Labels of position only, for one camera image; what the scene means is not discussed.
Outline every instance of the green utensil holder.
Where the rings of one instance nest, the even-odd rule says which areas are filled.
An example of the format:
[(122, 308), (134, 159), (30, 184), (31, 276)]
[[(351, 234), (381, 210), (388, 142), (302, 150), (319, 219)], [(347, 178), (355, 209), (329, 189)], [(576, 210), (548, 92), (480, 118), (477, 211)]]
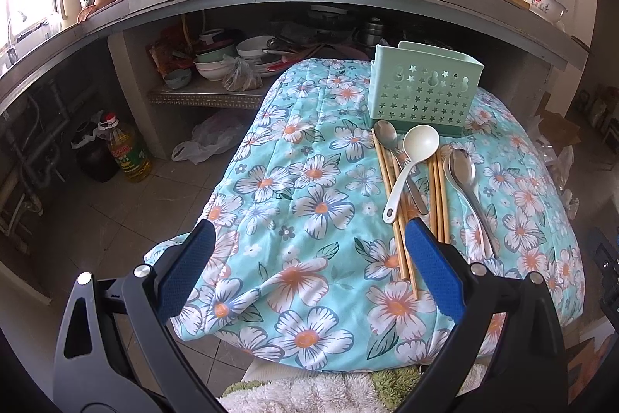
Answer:
[(457, 51), (402, 41), (376, 46), (368, 107), (373, 124), (391, 122), (399, 132), (432, 125), (460, 137), (484, 66)]

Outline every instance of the cooking oil bottle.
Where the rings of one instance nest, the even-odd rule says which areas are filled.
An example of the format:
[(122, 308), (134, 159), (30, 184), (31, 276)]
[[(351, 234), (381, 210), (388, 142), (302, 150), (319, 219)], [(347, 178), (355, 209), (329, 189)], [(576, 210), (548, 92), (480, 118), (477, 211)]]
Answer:
[(119, 123), (116, 114), (107, 113), (99, 123), (99, 130), (129, 181), (139, 182), (150, 174), (152, 163), (148, 151), (132, 126)]

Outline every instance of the blue gripper pad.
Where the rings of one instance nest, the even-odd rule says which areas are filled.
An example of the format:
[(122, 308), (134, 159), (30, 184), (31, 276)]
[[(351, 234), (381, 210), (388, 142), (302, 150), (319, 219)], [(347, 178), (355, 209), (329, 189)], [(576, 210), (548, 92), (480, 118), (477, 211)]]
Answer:
[[(212, 222), (203, 219), (181, 245), (170, 248), (178, 248), (178, 252), (171, 255), (172, 263), (159, 283), (157, 316), (160, 321), (165, 322), (181, 313), (215, 250), (215, 236)], [(165, 259), (162, 255), (157, 262)]]
[(409, 221), (405, 233), (406, 248), (422, 274), (439, 310), (457, 324), (464, 314), (462, 282), (456, 276), (437, 241), (420, 218)]

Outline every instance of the yellow oil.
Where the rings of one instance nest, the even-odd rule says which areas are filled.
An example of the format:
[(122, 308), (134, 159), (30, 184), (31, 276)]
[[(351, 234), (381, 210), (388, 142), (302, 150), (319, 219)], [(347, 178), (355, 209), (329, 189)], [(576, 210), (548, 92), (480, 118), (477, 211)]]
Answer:
[(150, 174), (149, 153), (130, 125), (119, 123), (110, 129), (108, 149), (129, 181), (139, 182)]

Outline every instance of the light blue blanket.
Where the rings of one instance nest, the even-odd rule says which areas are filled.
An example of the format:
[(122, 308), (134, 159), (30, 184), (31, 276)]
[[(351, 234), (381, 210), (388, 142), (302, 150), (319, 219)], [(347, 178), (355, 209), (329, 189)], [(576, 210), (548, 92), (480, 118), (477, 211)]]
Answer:
[[(429, 363), (453, 322), (417, 274), (419, 298), (399, 280), (392, 226), (366, 107), (369, 63), (306, 60), (271, 88), (206, 205), (215, 252), (172, 320), (191, 340), (215, 333), (248, 353), (308, 370), (381, 370)], [(580, 252), (555, 187), (522, 127), (479, 90), (462, 139), (500, 242), (484, 258), (482, 233), (448, 187), (451, 243), (496, 275), (541, 272), (562, 324), (581, 314)], [(415, 175), (428, 195), (428, 170)], [(145, 260), (154, 263), (166, 247)], [(493, 351), (497, 315), (481, 353)]]

